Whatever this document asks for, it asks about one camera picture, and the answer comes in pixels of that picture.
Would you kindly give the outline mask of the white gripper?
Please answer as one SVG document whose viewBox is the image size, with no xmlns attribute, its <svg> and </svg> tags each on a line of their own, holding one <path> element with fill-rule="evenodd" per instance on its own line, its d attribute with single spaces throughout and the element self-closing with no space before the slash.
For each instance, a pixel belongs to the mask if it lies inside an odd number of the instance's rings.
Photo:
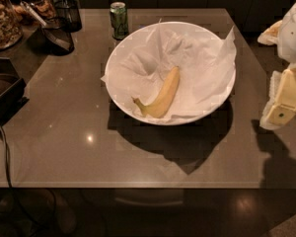
<svg viewBox="0 0 296 237">
<path fill-rule="evenodd" d="M 296 2 L 282 21 L 275 22 L 259 35 L 258 43 L 277 44 L 278 56 L 290 63 L 283 72 L 272 73 L 269 100 L 259 121 L 260 127 L 275 130 L 296 116 Z"/>
</svg>

